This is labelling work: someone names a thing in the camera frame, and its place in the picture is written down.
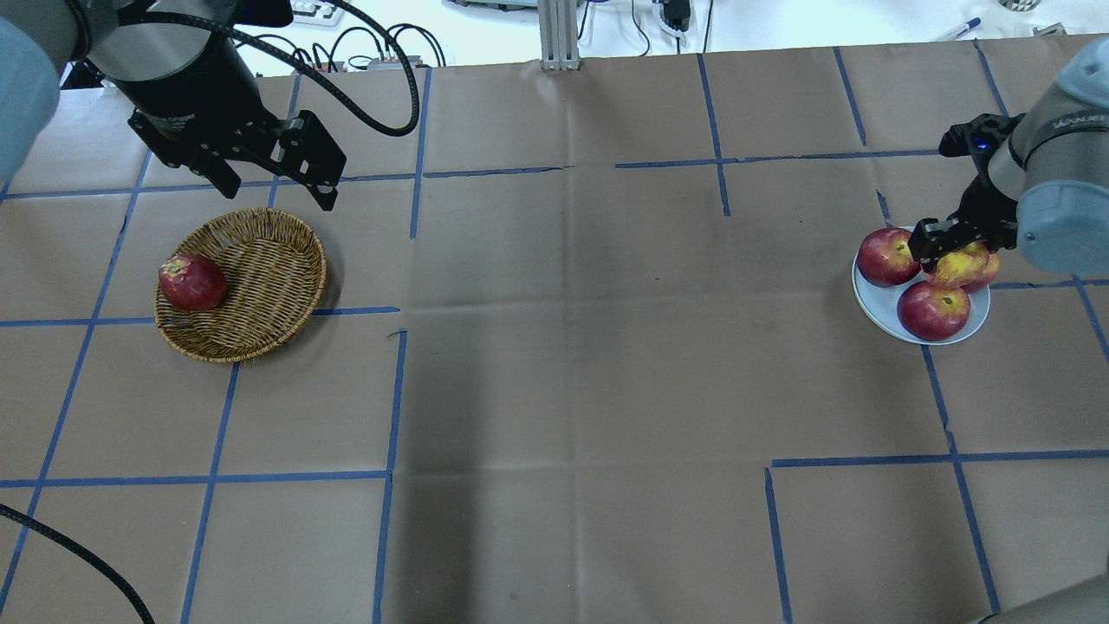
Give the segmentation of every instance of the apple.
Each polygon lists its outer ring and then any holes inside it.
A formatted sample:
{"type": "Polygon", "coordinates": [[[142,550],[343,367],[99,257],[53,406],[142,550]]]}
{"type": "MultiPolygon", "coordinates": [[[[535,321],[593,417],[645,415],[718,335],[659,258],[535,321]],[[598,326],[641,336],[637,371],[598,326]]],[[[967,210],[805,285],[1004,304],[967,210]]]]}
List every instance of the apple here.
{"type": "Polygon", "coordinates": [[[227,295],[227,278],[220,265],[202,255],[170,257],[157,269],[157,284],[171,305],[192,311],[211,309],[227,295]]]}
{"type": "Polygon", "coordinates": [[[866,280],[876,286],[896,286],[920,272],[908,249],[910,232],[901,227],[884,227],[871,232],[858,247],[855,265],[866,280]]]}
{"type": "Polygon", "coordinates": [[[897,299],[897,320],[920,340],[952,338],[970,318],[970,295],[960,287],[944,288],[927,279],[905,288],[897,299]]]}
{"type": "Polygon", "coordinates": [[[934,270],[924,272],[924,278],[942,288],[965,286],[978,277],[989,262],[989,255],[986,243],[975,241],[940,257],[934,270]]]}
{"type": "Polygon", "coordinates": [[[963,289],[965,289],[967,294],[978,291],[985,287],[986,284],[993,283],[997,277],[997,272],[1000,269],[1001,256],[997,253],[989,254],[989,259],[986,260],[986,267],[981,269],[981,273],[978,273],[978,276],[975,277],[973,282],[963,286],[963,289]]]}

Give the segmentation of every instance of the blue pen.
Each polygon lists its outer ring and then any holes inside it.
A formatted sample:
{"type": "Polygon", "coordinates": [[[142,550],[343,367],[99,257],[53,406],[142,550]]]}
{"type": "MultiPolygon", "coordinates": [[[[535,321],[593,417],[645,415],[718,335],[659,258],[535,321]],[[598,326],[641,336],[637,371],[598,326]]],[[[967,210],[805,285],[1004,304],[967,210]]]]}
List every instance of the blue pen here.
{"type": "Polygon", "coordinates": [[[959,27],[956,28],[955,30],[952,30],[949,32],[945,32],[944,34],[937,37],[936,39],[933,39],[933,41],[955,41],[959,37],[963,37],[964,34],[966,34],[966,33],[970,32],[971,30],[978,28],[978,24],[980,24],[980,23],[981,23],[981,20],[978,19],[978,18],[975,18],[975,19],[968,21],[967,23],[960,23],[959,27]]]}

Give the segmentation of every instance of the white floor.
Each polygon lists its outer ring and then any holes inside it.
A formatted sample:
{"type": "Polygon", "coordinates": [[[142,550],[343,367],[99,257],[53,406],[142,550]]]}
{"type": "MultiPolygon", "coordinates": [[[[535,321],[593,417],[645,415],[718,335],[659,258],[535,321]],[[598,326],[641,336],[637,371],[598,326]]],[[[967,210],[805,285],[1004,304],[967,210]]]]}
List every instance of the white floor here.
{"type": "MultiPolygon", "coordinates": [[[[702,51],[710,0],[693,0],[693,23],[682,52],[702,51]]],[[[383,25],[410,22],[431,31],[441,42],[448,64],[522,62],[539,57],[538,13],[505,12],[448,0],[354,0],[354,4],[383,25]]],[[[631,57],[647,42],[632,24],[637,19],[651,39],[651,54],[673,54],[674,39],[662,32],[651,0],[607,0],[591,3],[581,38],[581,55],[631,57]]],[[[579,17],[584,4],[578,9],[579,17]]],[[[1029,12],[1014,12],[997,0],[715,0],[709,51],[858,45],[932,41],[971,18],[981,24],[969,35],[979,39],[1027,37],[1032,27],[1062,22],[1071,33],[1109,32],[1109,3],[1105,0],[1042,0],[1029,12]]],[[[303,48],[313,42],[328,49],[339,32],[359,22],[345,16],[330,28],[293,24],[281,34],[303,48]]],[[[252,33],[273,29],[245,29],[252,33]]],[[[434,59],[430,48],[415,32],[400,41],[409,54],[434,59]]],[[[337,52],[345,60],[370,54],[373,43],[364,33],[352,34],[337,52]]],[[[269,57],[244,48],[243,58],[264,75],[289,73],[269,57]]]]}

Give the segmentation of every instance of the thick black hose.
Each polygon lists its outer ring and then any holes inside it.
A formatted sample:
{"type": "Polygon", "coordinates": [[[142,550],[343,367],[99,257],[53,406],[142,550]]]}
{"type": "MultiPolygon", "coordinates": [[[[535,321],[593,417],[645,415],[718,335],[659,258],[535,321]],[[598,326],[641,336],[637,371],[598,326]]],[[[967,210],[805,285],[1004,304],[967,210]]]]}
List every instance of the thick black hose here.
{"type": "Polygon", "coordinates": [[[380,24],[374,21],[369,16],[359,11],[358,9],[355,9],[350,4],[343,2],[342,0],[326,0],[326,1],[332,2],[336,7],[345,9],[347,12],[365,21],[374,30],[376,30],[378,34],[385,37],[386,42],[388,42],[388,44],[391,45],[393,49],[397,50],[398,55],[400,57],[401,68],[405,71],[405,79],[408,81],[408,92],[411,95],[411,104],[413,104],[411,115],[409,116],[408,122],[401,125],[400,127],[391,127],[389,125],[385,125],[380,121],[377,121],[376,119],[370,116],[369,113],[362,110],[362,108],[358,104],[356,104],[354,100],[350,99],[349,95],[344,93],[338,86],[332,83],[330,80],[324,78],[324,74],[316,71],[315,68],[313,68],[311,64],[305,63],[299,59],[288,54],[281,48],[271,45],[269,43],[266,43],[265,41],[262,41],[261,39],[252,34],[247,34],[232,27],[224,25],[220,22],[214,22],[212,20],[206,20],[204,18],[199,18],[196,16],[189,16],[185,13],[170,13],[162,11],[141,13],[134,16],[133,18],[121,20],[120,25],[121,27],[134,25],[140,23],[171,23],[177,25],[200,28],[202,30],[207,30],[216,34],[221,34],[223,37],[226,37],[227,39],[243,41],[247,45],[256,48],[269,54],[271,57],[274,57],[275,59],[278,59],[295,68],[297,71],[303,73],[313,82],[323,86],[325,91],[330,93],[336,100],[339,101],[339,103],[346,106],[346,109],[350,111],[355,116],[357,116],[359,121],[373,127],[374,130],[377,130],[381,134],[387,134],[389,136],[404,136],[405,134],[408,134],[409,132],[415,130],[416,124],[419,123],[419,90],[416,86],[416,75],[413,73],[413,68],[411,64],[408,62],[407,57],[400,50],[400,47],[397,45],[396,39],[394,39],[391,34],[389,34],[384,28],[381,28],[380,24]]]}
{"type": "Polygon", "coordinates": [[[96,569],[96,572],[106,576],[109,581],[123,592],[128,602],[130,602],[131,606],[134,607],[135,613],[138,613],[139,617],[142,618],[143,624],[154,624],[154,618],[151,616],[150,610],[147,610],[146,605],[142,602],[142,599],[139,597],[139,592],[135,592],[135,589],[131,586],[131,583],[128,583],[128,581],[121,576],[119,572],[115,572],[111,565],[108,565],[104,560],[93,554],[92,551],[81,544],[78,544],[58,531],[54,531],[45,524],[42,524],[33,518],[24,515],[3,503],[0,503],[0,516],[22,524],[31,531],[34,531],[43,538],[53,541],[67,551],[81,557],[82,561],[96,569]]]}

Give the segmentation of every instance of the cardboard surface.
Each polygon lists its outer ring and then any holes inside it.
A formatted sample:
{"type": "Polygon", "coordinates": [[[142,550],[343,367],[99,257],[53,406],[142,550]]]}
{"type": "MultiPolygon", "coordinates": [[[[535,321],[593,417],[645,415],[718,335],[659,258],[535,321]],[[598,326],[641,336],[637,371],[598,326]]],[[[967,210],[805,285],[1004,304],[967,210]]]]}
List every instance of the cardboard surface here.
{"type": "MultiPolygon", "coordinates": [[[[256,171],[226,201],[63,93],[0,191],[0,502],[159,621],[965,622],[1072,584],[1109,551],[1109,282],[1008,252],[983,329],[922,349],[849,268],[957,206],[949,125],[1089,40],[420,71],[403,139],[263,80],[350,156],[330,213],[256,171]],[[327,291],[194,362],[155,270],[244,205],[317,229],[327,291]]],[[[338,81],[401,123],[398,76],[338,81]]],[[[0,524],[0,621],[124,620],[81,565],[0,524]]]]}

